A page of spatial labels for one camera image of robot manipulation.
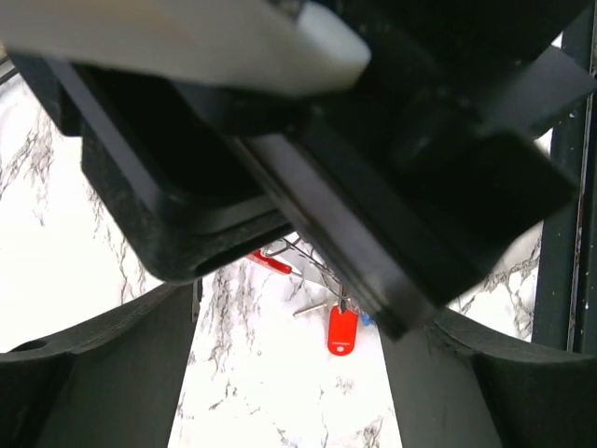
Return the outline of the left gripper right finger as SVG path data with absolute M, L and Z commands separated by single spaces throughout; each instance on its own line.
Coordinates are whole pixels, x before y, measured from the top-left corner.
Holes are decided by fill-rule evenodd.
M 596 359 L 451 310 L 382 351 L 405 447 L 593 447 Z

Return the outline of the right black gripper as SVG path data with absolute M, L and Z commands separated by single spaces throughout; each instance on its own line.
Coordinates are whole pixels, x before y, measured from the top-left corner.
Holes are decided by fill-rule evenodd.
M 368 45 L 286 97 L 8 49 L 139 259 L 188 283 L 288 230 L 393 338 L 573 201 L 536 139 L 595 91 L 552 44 L 584 1 L 312 1 Z

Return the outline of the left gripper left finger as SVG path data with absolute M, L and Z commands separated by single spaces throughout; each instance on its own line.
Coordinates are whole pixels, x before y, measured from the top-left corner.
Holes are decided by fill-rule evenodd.
M 2 446 L 167 446 L 201 294 L 164 284 L 2 354 Z

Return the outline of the keyring with keys red tag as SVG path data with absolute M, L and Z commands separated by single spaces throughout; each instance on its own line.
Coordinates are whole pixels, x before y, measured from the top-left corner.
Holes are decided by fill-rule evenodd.
M 350 355 L 356 346 L 359 327 L 374 324 L 373 317 L 351 297 L 338 276 L 300 235 L 295 233 L 277 239 L 245 257 L 271 272 L 324 290 L 324 298 L 298 308 L 293 316 L 302 317 L 320 310 L 325 312 L 326 347 L 331 355 Z

